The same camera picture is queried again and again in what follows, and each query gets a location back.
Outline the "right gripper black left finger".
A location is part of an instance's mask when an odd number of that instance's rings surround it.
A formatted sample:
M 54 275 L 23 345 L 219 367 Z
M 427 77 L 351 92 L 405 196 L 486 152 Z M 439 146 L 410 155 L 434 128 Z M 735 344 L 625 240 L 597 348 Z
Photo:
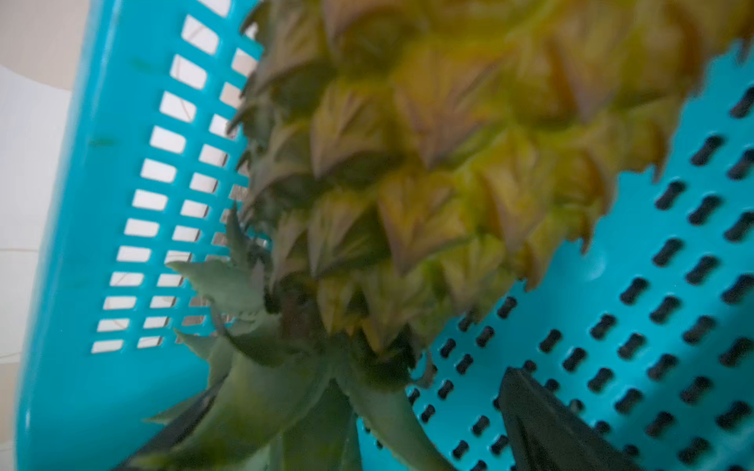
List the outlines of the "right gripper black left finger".
M 135 459 L 137 457 L 149 455 L 149 453 L 157 453 L 157 451 L 168 451 L 168 449 L 186 439 L 196 429 L 196 426 L 204 418 L 208 410 L 210 410 L 220 388 L 220 385 L 215 385 L 199 394 L 177 418 L 172 419 L 159 433 L 135 453 L 115 466 L 114 469 L 137 470 L 135 466 Z

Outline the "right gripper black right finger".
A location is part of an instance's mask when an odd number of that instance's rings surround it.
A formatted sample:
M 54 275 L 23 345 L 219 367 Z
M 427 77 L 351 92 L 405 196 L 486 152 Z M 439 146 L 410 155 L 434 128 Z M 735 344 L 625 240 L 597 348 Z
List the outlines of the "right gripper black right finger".
M 498 402 L 518 470 L 638 469 L 520 368 L 506 370 Z

